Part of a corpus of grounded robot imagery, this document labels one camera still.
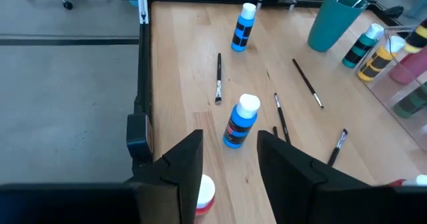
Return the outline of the small teal green paint bottle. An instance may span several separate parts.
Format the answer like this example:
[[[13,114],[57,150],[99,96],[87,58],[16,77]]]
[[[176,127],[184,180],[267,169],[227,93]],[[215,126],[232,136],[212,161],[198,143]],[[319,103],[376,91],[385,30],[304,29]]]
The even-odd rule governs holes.
[[[383,26],[372,23],[346,53],[342,59],[342,64],[346,67],[354,68],[366,56],[369,50],[377,44],[383,34]]]

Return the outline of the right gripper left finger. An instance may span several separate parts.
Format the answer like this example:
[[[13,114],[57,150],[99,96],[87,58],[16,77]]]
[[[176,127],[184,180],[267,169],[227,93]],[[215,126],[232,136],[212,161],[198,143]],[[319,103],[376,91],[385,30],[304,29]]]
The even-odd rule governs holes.
[[[124,182],[0,185],[0,224],[193,224],[202,170],[196,129]]]

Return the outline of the small orange red paint bottle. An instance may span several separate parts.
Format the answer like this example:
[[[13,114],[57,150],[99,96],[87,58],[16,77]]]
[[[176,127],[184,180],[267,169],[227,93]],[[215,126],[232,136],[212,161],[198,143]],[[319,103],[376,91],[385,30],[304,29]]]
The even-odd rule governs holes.
[[[203,174],[201,176],[201,183],[195,210],[196,218],[201,218],[209,212],[214,204],[215,194],[216,186],[213,179],[208,175]]]

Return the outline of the teal plastic cup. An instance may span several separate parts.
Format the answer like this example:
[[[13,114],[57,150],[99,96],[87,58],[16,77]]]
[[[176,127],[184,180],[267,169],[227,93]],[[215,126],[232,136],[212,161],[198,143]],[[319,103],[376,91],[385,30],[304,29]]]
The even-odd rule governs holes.
[[[367,8],[352,8],[357,0],[323,0],[308,35],[308,45],[317,52],[326,52],[347,31]]]

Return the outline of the cerulean blue C825 paint bottle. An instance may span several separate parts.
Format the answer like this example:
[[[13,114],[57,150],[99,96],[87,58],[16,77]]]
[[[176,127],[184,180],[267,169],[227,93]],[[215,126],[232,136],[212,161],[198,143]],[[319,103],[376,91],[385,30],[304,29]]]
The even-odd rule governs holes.
[[[233,107],[230,118],[224,131],[224,143],[230,148],[240,148],[251,128],[258,118],[261,107],[260,99],[256,95],[243,94]]]

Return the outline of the small blue paint bottle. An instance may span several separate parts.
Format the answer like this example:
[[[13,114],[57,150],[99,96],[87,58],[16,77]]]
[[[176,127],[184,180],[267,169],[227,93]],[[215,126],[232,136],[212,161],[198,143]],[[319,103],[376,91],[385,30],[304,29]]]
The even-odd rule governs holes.
[[[242,52],[246,49],[252,27],[254,26],[256,11],[257,7],[254,4],[243,4],[231,43],[231,48],[234,51]]]

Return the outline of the small dark green paint bottle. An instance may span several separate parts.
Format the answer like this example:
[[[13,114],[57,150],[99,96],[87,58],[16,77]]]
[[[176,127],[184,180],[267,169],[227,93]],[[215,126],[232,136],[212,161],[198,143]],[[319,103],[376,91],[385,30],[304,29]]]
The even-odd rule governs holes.
[[[397,102],[393,106],[393,111],[402,118],[410,118],[425,107],[427,107],[427,81]]]

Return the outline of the small golden yellow paint bottle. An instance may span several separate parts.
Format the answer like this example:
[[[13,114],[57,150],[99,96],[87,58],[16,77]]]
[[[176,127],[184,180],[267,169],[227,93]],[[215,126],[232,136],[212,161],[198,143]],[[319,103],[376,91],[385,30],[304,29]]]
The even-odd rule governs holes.
[[[372,81],[397,56],[405,44],[405,39],[400,36],[387,37],[385,44],[377,48],[357,70],[358,78],[365,82]]]

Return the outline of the clear plastic bin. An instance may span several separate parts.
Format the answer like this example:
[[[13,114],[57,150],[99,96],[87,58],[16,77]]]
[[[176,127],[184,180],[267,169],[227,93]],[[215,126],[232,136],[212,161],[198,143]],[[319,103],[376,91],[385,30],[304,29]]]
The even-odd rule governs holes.
[[[362,64],[371,57],[377,48],[385,44],[387,37],[397,35],[406,40],[409,34],[411,34],[417,26],[419,26],[419,24],[385,28],[385,32],[381,39],[361,60],[354,73],[356,74],[357,70],[359,70]],[[381,104],[387,108],[389,113],[393,115],[411,138],[413,138],[421,148],[427,150],[427,107],[421,109],[410,118],[402,118],[393,111],[393,106],[395,106],[397,102],[427,81],[427,71],[407,85],[399,84],[390,78],[389,72],[392,68],[396,64],[399,64],[400,61],[409,54],[406,52],[404,47],[399,50],[397,56],[372,81],[365,82],[361,79],[360,80],[365,84],[365,86],[367,86]]]

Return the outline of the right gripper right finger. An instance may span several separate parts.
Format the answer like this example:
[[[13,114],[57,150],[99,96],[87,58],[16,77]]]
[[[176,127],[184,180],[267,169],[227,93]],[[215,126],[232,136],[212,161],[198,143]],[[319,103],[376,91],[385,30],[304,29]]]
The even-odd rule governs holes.
[[[264,130],[257,151],[277,224],[427,224],[427,187],[371,186]]]

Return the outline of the small lemon yellow paint bottle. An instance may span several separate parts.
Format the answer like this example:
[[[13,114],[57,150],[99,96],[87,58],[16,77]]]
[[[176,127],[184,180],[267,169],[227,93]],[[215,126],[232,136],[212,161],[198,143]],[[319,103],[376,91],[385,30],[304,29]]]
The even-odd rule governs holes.
[[[407,53],[418,53],[427,45],[427,18],[406,38]]]

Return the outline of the white frame bracket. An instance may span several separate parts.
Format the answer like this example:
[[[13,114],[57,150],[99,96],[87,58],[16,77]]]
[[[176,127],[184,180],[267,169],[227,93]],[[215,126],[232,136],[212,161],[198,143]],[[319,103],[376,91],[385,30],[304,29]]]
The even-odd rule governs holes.
[[[139,9],[139,23],[149,24],[148,0],[137,0]]]

